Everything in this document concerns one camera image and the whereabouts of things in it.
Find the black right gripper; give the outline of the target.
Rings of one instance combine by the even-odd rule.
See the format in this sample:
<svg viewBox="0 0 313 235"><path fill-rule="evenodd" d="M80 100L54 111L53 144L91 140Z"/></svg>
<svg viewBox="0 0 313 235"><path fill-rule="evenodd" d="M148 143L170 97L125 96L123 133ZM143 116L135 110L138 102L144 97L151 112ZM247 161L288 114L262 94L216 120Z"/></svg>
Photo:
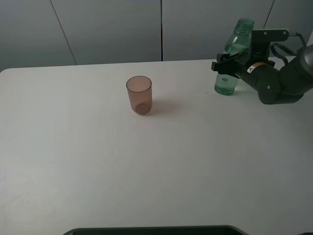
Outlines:
<svg viewBox="0 0 313 235"><path fill-rule="evenodd" d="M246 50L233 55L218 54L217 61L212 62L211 69L219 74L236 74L257 91L263 104L275 104L280 93L278 70L265 62L256 62L249 66L240 67L233 61L246 54Z"/></svg>

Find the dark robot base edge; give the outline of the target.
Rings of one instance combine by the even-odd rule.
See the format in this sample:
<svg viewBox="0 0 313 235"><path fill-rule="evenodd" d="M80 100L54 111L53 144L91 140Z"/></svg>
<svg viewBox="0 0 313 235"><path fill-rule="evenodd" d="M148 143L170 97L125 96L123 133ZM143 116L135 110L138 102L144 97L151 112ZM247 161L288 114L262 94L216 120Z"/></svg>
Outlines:
<svg viewBox="0 0 313 235"><path fill-rule="evenodd" d="M236 227L174 226L174 227L129 227L129 228L77 228L65 235L246 235Z"/></svg>

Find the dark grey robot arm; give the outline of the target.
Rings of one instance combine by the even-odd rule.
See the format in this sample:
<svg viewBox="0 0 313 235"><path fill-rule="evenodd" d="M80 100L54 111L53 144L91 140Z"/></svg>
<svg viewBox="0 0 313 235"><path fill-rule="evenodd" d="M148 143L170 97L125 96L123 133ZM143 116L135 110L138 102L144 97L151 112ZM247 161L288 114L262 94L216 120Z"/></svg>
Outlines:
<svg viewBox="0 0 313 235"><path fill-rule="evenodd" d="M263 104L290 104L313 88L313 46L304 47L280 70L267 56L249 51L219 54L211 69L243 80L257 91Z"/></svg>

